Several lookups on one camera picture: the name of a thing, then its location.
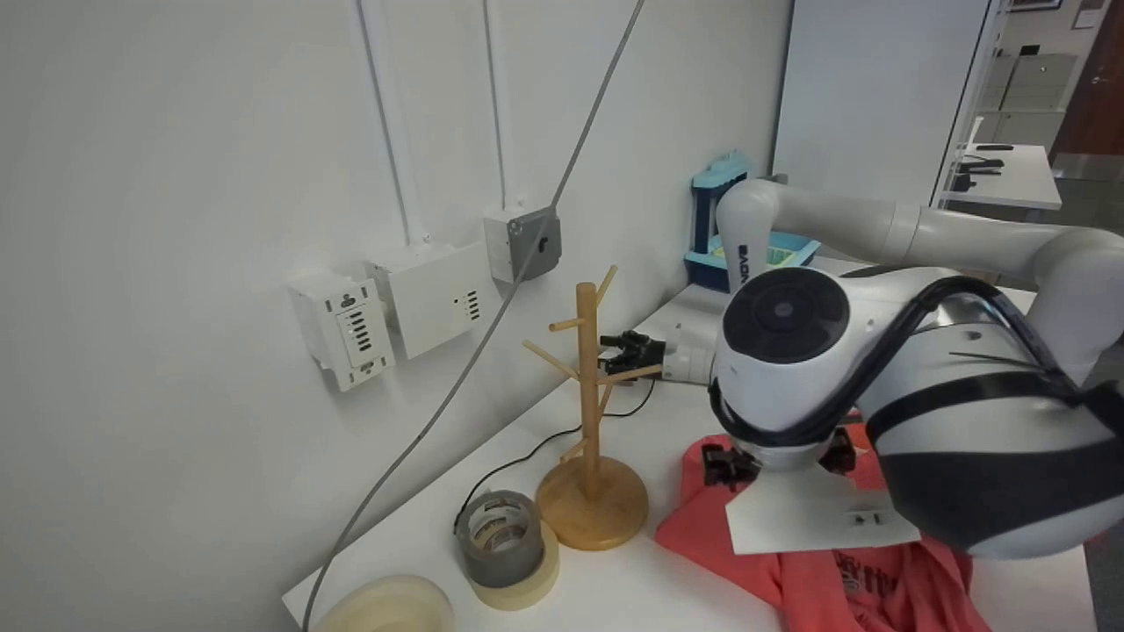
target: red cloth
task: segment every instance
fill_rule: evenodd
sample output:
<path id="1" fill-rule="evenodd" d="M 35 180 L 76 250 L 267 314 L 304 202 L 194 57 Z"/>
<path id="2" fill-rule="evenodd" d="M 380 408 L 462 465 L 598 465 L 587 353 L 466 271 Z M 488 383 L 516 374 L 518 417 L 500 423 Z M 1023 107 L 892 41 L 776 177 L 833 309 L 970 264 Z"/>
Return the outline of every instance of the red cloth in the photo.
<path id="1" fill-rule="evenodd" d="M 861 429 L 854 485 L 880 485 L 879 460 Z M 695 565 L 774 603 L 789 632 L 988 632 L 970 601 L 972 562 L 934 546 L 735 556 L 726 501 L 740 491 L 703 485 L 703 442 L 682 458 L 682 506 L 661 525 L 655 540 Z"/>

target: electrical outlet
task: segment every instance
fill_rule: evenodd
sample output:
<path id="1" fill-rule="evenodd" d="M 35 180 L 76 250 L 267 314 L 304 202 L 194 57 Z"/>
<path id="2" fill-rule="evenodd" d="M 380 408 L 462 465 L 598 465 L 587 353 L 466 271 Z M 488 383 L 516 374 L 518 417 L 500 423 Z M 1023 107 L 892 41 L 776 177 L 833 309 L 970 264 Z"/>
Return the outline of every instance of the electrical outlet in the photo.
<path id="1" fill-rule="evenodd" d="M 367 264 L 388 305 L 388 329 L 404 360 L 417 360 L 483 320 L 483 250 L 414 245 Z"/>
<path id="2" fill-rule="evenodd" d="M 528 264 L 524 281 L 539 277 L 563 260 L 563 225 L 550 206 L 528 215 L 483 215 L 490 277 L 514 284 Z"/>
<path id="3" fill-rule="evenodd" d="M 304 343 L 337 389 L 383 376 L 394 367 L 383 300 L 372 277 L 322 274 L 291 284 Z"/>

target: table surface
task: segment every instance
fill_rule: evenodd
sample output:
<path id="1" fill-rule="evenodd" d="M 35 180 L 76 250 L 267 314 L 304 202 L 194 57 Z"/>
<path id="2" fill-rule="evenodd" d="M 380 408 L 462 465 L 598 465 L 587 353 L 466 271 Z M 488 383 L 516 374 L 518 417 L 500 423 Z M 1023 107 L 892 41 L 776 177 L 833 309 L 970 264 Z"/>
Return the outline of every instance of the table surface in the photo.
<path id="1" fill-rule="evenodd" d="M 647 329 L 717 327 L 721 297 L 687 290 L 647 320 Z M 647 387 L 621 387 L 610 411 L 640 405 Z M 545 437 L 579 423 L 575 383 L 563 383 L 481 450 L 449 466 L 439 481 L 362 533 L 332 562 L 317 614 L 328 614 L 357 586 L 410 573 L 447 589 L 458 630 L 524 632 L 524 630 L 778 630 L 769 603 L 673 558 L 653 540 L 655 525 L 673 511 L 678 458 L 699 437 L 721 433 L 707 389 L 661 383 L 634 417 L 605 417 L 605 458 L 624 460 L 648 491 L 647 531 L 616 551 L 563 547 L 556 589 L 528 613 L 483 608 L 458 565 L 449 533 L 466 487 L 514 458 L 531 455 Z M 535 494 L 538 481 L 557 465 L 571 438 L 557 438 L 531 465 L 490 479 L 483 487 Z M 285 595 L 291 618 L 303 618 L 313 575 Z M 1029 562 L 977 562 L 972 601 L 983 618 L 1005 632 L 1091 632 L 1091 595 L 1085 551 L 1072 547 Z"/>
<path id="2" fill-rule="evenodd" d="M 977 151 L 970 146 L 966 155 L 1000 157 L 1000 177 L 972 177 L 977 187 L 947 194 L 947 202 L 981 206 L 1062 210 L 1062 194 L 1044 146 L 1010 146 L 1010 151 Z"/>

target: wire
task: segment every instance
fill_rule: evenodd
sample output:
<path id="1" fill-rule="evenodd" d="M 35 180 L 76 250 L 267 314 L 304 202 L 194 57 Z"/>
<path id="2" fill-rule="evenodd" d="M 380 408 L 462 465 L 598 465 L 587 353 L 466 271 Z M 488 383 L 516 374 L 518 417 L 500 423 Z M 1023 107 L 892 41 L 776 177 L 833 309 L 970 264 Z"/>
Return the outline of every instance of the wire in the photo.
<path id="1" fill-rule="evenodd" d="M 605 101 L 605 93 L 609 93 L 609 85 L 610 85 L 610 77 L 616 77 L 616 66 L 618 66 L 621 54 L 624 54 L 624 41 L 630 41 L 630 34 L 633 34 L 633 30 L 634 30 L 634 18 L 640 18 L 640 9 L 643 9 L 643 5 L 647 5 L 647 0 L 634 0 L 634 10 L 633 10 L 633 18 L 630 18 L 630 30 L 624 30 L 624 34 L 621 34 L 621 41 L 618 41 L 609 71 L 605 71 L 605 80 L 600 80 L 600 87 L 598 87 L 594 110 L 591 110 L 591 117 L 587 117 L 587 125 L 582 125 L 582 133 L 579 133 L 579 142 L 575 142 L 575 148 L 571 148 L 571 155 L 569 155 L 569 162 L 565 162 L 563 184 L 557 184 L 557 190 L 556 190 L 556 198 L 550 198 L 550 206 L 557 206 L 563 190 L 565 190 L 565 184 L 569 184 L 569 173 L 571 173 L 571 164 L 575 164 L 575 157 L 579 157 L 579 151 L 582 151 L 582 146 L 587 146 L 587 136 L 591 136 L 591 132 L 594 132 L 598 110 L 600 110 L 600 101 Z M 362 0 L 356 0 L 356 9 L 357 9 L 357 22 L 362 22 L 362 39 L 367 41 Z M 308 601 L 304 601 L 303 632 L 313 630 L 313 608 L 317 608 L 317 599 L 319 599 L 319 586 L 322 586 L 328 568 L 337 562 L 337 556 L 342 556 L 344 546 L 352 540 L 352 531 L 356 531 L 356 525 L 362 521 L 362 512 L 367 511 L 367 501 L 383 491 L 383 485 L 397 476 L 397 466 L 422 446 L 422 438 L 432 433 L 432 426 L 447 416 L 447 408 L 454 405 L 454 396 L 461 393 L 466 374 L 470 374 L 470 368 L 477 367 L 477 360 L 483 355 L 483 348 L 488 348 L 490 334 L 500 329 L 504 309 L 516 304 L 516 297 L 518 297 L 518 290 L 524 290 L 524 281 L 528 281 L 528 271 L 531 271 L 531 264 L 535 264 L 535 254 L 518 264 L 518 274 L 514 277 L 508 297 L 502 300 L 494 320 L 488 323 L 483 336 L 481 336 L 477 348 L 470 353 L 466 367 L 462 367 L 461 376 L 454 381 L 454 387 L 449 387 L 449 393 L 441 396 L 441 405 L 427 416 L 427 423 L 422 426 L 422 433 L 394 458 L 394 465 L 383 471 L 383 479 L 362 494 L 362 501 L 356 506 L 352 521 L 344 525 L 344 531 L 337 533 L 337 540 L 332 540 L 330 551 L 322 556 L 322 565 L 319 565 L 317 582 L 313 582 Z"/>
<path id="2" fill-rule="evenodd" d="M 648 405 L 653 389 L 655 389 L 655 381 L 647 387 L 643 402 L 640 402 L 633 411 L 618 411 L 618 416 L 605 416 L 605 417 L 634 417 L 634 416 Z M 481 491 L 483 481 L 490 481 L 494 476 L 502 476 L 502 471 L 508 471 L 508 466 L 518 466 L 518 465 L 535 460 L 545 446 L 550 446 L 550 442 L 557 442 L 563 437 L 571 437 L 571 433 L 579 433 L 579 429 L 582 429 L 582 426 L 571 426 L 571 429 L 565 429 L 565 433 L 556 433 L 556 437 L 539 438 L 531 455 L 524 455 L 524 458 L 516 458 L 516 460 L 504 460 L 504 465 L 490 466 L 488 476 L 481 476 L 481 479 L 466 487 L 466 494 L 462 494 L 462 501 L 461 501 L 461 511 L 458 511 L 458 515 L 454 515 L 454 531 L 458 531 L 458 525 L 462 521 L 470 500 Z"/>

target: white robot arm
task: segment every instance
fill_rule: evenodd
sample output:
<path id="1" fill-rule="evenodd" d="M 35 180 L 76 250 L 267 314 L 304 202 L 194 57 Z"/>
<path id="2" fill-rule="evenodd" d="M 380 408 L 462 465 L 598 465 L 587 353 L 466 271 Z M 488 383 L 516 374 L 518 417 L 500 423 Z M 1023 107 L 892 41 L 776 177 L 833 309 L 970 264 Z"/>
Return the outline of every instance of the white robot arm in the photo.
<path id="1" fill-rule="evenodd" d="M 739 291 L 713 411 L 764 471 L 815 466 L 858 405 L 897 511 L 938 540 L 1046 556 L 1124 521 L 1124 389 L 1082 387 L 1124 334 L 1118 235 L 776 184 L 735 187 L 717 220 Z M 774 228 L 897 271 L 764 271 Z"/>

